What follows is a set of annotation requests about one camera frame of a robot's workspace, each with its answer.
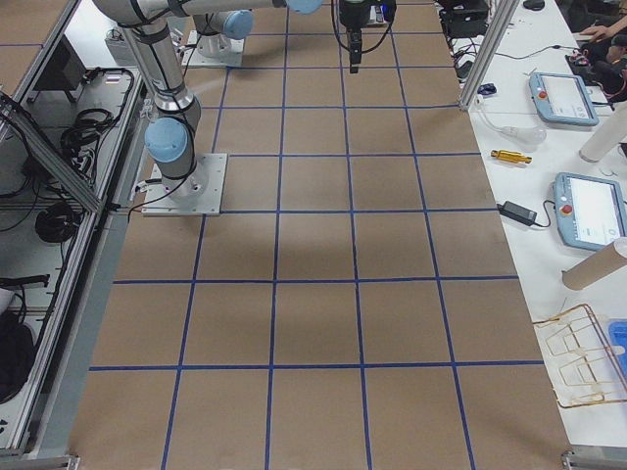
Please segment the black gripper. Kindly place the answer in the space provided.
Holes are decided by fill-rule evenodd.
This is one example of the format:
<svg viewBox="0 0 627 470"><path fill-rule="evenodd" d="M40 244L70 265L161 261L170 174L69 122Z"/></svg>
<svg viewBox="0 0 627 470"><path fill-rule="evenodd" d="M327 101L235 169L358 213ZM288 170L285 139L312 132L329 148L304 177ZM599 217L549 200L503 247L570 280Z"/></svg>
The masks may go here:
<svg viewBox="0 0 627 470"><path fill-rule="evenodd" d="M381 8L383 20L387 23L387 28L375 45L366 49L366 52L376 50L389 34L396 16L397 2L395 0L339 2L339 21L346 29L348 37L348 46L342 45L342 47L349 51L350 74L356 74L360 70L362 63L362 29L367 25L372 7Z"/></svg>

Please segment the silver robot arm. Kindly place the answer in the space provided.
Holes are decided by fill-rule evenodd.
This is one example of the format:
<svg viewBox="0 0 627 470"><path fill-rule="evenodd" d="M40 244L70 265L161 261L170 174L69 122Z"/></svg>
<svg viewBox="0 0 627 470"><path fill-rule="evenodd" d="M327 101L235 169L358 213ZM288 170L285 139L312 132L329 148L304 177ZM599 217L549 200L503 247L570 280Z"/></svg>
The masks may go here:
<svg viewBox="0 0 627 470"><path fill-rule="evenodd" d="M207 192L209 176L195 151L201 105L186 86L170 37L168 17L192 17L208 35L242 39L252 28L254 9L317 11L320 1L96 1L121 29L139 71L153 94L158 118L144 134L145 148L161 172L164 199L192 209Z"/></svg>
<svg viewBox="0 0 627 470"><path fill-rule="evenodd" d="M194 15L192 19L197 34L196 49L206 58L231 53L233 44L244 40L254 25L250 10Z"/></svg>

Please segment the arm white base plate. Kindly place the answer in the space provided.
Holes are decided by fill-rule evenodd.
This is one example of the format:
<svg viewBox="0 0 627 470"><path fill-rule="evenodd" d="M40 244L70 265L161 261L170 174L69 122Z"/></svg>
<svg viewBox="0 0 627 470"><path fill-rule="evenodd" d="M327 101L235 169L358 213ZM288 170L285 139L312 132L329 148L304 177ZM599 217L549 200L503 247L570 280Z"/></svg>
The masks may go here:
<svg viewBox="0 0 627 470"><path fill-rule="evenodd" d="M227 154L197 154L195 171L171 195L177 184L165 180L149 185L148 203L141 207L146 216L219 215L227 167Z"/></svg>
<svg viewBox="0 0 627 470"><path fill-rule="evenodd" d="M187 38L181 64L189 68L239 68L244 39L231 39L219 33L200 36L192 29Z"/></svg>

